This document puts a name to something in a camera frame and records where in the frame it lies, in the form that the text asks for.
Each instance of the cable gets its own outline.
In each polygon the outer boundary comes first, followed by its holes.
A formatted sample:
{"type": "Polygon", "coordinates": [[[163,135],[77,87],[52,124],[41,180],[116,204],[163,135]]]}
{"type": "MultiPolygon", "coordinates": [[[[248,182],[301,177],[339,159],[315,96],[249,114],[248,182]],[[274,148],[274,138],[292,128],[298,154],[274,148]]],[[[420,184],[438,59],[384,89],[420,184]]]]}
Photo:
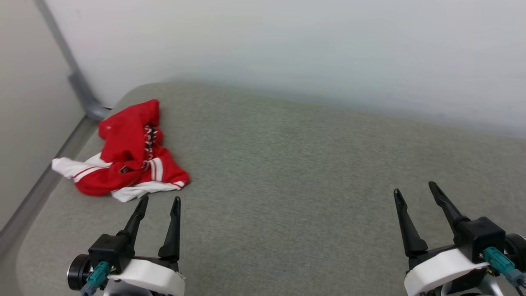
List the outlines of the cable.
{"type": "Polygon", "coordinates": [[[521,291],[521,288],[519,288],[519,287],[515,287],[515,290],[517,290],[517,293],[518,293],[520,296],[524,296],[524,294],[523,294],[522,291],[521,291]]]}

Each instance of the gray metal frame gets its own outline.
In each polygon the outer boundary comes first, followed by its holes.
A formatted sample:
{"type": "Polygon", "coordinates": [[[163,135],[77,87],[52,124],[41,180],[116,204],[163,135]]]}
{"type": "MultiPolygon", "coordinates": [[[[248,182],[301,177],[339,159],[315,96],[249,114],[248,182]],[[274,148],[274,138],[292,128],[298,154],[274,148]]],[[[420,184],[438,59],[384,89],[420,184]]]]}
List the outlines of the gray metal frame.
{"type": "Polygon", "coordinates": [[[55,19],[53,18],[52,13],[47,6],[47,3],[45,0],[34,1],[70,67],[68,80],[71,87],[75,91],[75,94],[77,95],[84,112],[86,112],[88,118],[98,121],[105,119],[109,113],[109,109],[101,106],[101,104],[94,97],[91,88],[82,75],[82,72],[75,61],[66,40],[62,36],[62,33],[60,32],[60,29],[58,28],[57,23],[55,22],[55,19]]]}

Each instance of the red garment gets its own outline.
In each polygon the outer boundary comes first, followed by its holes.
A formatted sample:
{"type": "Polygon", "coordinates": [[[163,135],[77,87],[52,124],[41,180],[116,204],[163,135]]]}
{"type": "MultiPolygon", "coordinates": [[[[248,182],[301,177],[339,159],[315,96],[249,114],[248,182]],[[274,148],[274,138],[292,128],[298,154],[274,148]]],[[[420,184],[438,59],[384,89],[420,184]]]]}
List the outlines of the red garment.
{"type": "Polygon", "coordinates": [[[163,133],[158,125],[156,99],[130,106],[100,122],[98,134],[106,140],[100,159],[109,166],[88,166],[73,175],[77,188],[84,194],[100,196],[150,181],[179,189],[188,184],[188,174],[161,146],[163,133]]]}

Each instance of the teal connector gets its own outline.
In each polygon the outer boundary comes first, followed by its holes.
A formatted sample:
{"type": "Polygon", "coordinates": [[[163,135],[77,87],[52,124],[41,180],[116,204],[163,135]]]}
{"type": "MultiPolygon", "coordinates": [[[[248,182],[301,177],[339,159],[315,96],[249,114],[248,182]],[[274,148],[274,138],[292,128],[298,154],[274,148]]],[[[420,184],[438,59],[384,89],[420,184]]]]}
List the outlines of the teal connector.
{"type": "Polygon", "coordinates": [[[88,276],[86,284],[80,290],[80,296],[93,296],[97,289],[106,281],[112,268],[108,262],[101,262],[88,276]]]}
{"type": "Polygon", "coordinates": [[[484,259],[491,267],[502,273],[514,287],[518,287],[521,282],[524,282],[524,274],[518,269],[515,269],[515,263],[511,262],[511,260],[497,250],[497,248],[491,246],[485,249],[484,259]]]}

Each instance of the padded table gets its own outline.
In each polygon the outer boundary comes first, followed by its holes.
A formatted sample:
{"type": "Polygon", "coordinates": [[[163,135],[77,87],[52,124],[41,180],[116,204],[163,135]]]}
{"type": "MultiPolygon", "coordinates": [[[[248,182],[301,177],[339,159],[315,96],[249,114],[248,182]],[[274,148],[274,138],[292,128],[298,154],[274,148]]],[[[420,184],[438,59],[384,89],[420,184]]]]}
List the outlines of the padded table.
{"type": "MultiPolygon", "coordinates": [[[[135,250],[156,256],[179,195],[185,295],[404,295],[393,190],[430,248],[452,243],[428,181],[464,215],[526,234],[523,140],[188,84],[139,86],[112,114],[151,98],[191,183],[150,195],[135,250]]],[[[103,144],[94,134],[77,159],[103,144]]],[[[61,180],[18,254],[24,294],[78,295],[69,264],[136,205],[61,180]]]]}

